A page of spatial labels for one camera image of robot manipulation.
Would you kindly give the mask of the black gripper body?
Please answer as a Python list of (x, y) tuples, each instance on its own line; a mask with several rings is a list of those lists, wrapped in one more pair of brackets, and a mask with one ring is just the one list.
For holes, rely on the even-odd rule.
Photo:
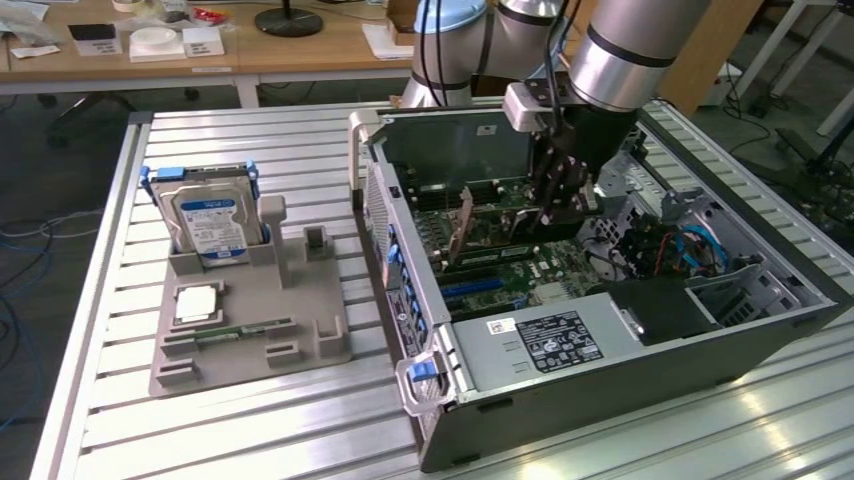
[(589, 168), (601, 168), (616, 156), (637, 120), (638, 110), (616, 112), (590, 104), (566, 106), (558, 147)]

